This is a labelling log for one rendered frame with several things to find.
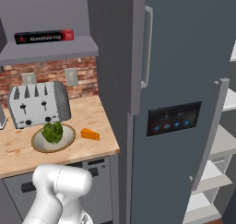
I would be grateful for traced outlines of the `white fridge shelves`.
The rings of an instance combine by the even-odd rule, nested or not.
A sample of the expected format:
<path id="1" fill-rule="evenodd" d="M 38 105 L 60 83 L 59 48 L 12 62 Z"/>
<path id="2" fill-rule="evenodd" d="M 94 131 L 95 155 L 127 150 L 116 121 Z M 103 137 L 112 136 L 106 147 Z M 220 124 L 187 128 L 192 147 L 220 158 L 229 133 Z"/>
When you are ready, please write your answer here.
<path id="1" fill-rule="evenodd" d="M 207 224 L 222 218 L 236 189 L 236 41 L 215 47 L 210 59 L 223 76 L 219 114 L 206 166 L 190 196 L 183 224 Z"/>

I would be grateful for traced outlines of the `green leafy salad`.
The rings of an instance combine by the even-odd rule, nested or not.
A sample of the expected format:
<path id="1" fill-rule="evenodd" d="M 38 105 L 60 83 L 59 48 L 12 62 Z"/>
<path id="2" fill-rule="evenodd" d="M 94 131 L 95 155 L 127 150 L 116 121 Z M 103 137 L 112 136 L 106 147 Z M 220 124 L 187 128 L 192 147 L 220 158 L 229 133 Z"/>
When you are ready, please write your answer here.
<path id="1" fill-rule="evenodd" d="M 41 130 L 42 136 L 47 142 L 57 144 L 63 137 L 63 127 L 59 122 L 47 123 Z"/>

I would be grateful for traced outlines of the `grey fridge door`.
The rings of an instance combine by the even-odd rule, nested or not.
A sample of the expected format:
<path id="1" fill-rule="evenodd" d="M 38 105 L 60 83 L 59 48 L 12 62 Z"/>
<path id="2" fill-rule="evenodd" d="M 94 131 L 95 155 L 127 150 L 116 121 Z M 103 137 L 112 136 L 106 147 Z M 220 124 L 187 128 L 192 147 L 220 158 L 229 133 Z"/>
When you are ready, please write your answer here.
<path id="1" fill-rule="evenodd" d="M 215 45 L 236 41 L 236 0 L 146 0 L 149 79 L 134 119 L 130 224 L 183 224 L 211 149 L 222 70 Z"/>

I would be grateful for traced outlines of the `grey open shelf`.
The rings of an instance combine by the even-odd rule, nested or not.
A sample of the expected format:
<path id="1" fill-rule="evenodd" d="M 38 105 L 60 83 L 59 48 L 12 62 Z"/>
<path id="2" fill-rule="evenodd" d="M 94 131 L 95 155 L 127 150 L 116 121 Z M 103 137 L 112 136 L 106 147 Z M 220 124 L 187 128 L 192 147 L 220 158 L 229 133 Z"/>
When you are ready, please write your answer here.
<path id="1" fill-rule="evenodd" d="M 18 32 L 71 29 L 72 41 L 18 45 Z M 88 0 L 0 0 L 0 65 L 96 56 Z"/>

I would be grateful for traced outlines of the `grey dishwasher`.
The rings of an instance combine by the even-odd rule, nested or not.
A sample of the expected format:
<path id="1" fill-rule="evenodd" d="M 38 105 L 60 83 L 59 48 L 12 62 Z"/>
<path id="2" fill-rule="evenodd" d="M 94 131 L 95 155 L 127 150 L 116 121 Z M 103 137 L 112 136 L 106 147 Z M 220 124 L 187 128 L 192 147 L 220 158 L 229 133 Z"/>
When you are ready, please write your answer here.
<path id="1" fill-rule="evenodd" d="M 110 180 L 110 159 L 93 159 L 72 163 L 73 167 L 85 170 L 97 168 L 99 175 L 93 177 L 92 187 L 89 193 L 82 196 L 79 201 L 82 207 L 89 213 L 94 224 L 113 224 L 112 199 Z M 36 190 L 23 193 L 21 184 L 32 182 L 32 173 L 4 178 L 3 182 L 13 199 L 21 219 L 24 219 L 36 196 Z"/>

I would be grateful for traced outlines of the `black and red foil box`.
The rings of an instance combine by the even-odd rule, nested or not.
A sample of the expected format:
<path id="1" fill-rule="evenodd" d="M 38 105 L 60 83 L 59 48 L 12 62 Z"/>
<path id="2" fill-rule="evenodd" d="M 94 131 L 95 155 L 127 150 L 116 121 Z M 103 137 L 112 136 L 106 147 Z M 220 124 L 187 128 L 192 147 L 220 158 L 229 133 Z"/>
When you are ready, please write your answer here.
<path id="1" fill-rule="evenodd" d="M 74 39 L 74 32 L 72 29 L 21 32 L 15 33 L 14 38 L 17 45 L 41 42 L 72 41 Z"/>

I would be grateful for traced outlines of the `grey fridge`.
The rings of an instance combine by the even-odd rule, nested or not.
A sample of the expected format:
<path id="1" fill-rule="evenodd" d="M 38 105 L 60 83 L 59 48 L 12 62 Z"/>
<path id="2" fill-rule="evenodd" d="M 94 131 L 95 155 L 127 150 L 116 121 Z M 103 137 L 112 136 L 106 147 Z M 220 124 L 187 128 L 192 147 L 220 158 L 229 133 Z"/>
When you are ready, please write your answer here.
<path id="1" fill-rule="evenodd" d="M 119 224 L 130 224 L 134 119 L 140 113 L 146 0 L 88 0 L 98 89 L 120 148 Z"/>

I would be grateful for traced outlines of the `silver four-slot toaster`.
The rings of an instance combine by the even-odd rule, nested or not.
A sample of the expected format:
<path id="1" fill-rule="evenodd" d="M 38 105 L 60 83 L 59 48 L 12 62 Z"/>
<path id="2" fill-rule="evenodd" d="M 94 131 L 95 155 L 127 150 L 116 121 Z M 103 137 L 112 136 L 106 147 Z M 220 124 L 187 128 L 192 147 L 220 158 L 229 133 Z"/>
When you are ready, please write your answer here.
<path id="1" fill-rule="evenodd" d="M 14 86 L 7 95 L 7 107 L 16 129 L 71 118 L 67 90 L 60 81 Z"/>

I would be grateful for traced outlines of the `orange cheese wedge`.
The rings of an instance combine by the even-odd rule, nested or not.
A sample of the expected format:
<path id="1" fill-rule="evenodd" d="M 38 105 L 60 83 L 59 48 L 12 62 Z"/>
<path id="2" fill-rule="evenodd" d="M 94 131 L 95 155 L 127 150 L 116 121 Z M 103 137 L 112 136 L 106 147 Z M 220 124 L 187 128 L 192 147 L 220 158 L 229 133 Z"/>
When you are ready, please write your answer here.
<path id="1" fill-rule="evenodd" d="M 91 140 L 99 140 L 100 139 L 99 133 L 89 130 L 88 128 L 83 128 L 81 130 L 80 134 L 83 138 L 86 138 L 86 139 L 91 139 Z"/>

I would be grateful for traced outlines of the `grey wall socket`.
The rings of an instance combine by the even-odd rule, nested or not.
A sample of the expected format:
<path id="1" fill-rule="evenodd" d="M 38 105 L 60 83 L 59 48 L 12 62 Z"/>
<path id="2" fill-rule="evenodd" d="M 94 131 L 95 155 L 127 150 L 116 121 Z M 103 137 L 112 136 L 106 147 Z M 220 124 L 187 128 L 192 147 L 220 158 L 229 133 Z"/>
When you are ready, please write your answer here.
<path id="1" fill-rule="evenodd" d="M 24 73 L 21 76 L 22 76 L 23 83 L 25 85 L 37 83 L 34 73 Z"/>
<path id="2" fill-rule="evenodd" d="M 76 86 L 78 84 L 77 69 L 67 68 L 65 70 L 66 85 L 68 87 Z"/>

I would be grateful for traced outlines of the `grey salad bowl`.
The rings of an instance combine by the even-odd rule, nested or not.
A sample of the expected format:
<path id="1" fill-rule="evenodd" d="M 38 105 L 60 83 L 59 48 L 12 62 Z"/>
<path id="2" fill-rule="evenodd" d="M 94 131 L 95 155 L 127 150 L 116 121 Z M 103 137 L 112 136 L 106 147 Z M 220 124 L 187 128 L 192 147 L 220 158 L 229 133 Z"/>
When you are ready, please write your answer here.
<path id="1" fill-rule="evenodd" d="M 69 147 L 76 139 L 76 131 L 68 124 L 62 124 L 62 139 L 57 144 L 49 143 L 38 130 L 31 139 L 32 147 L 41 153 L 55 153 Z"/>

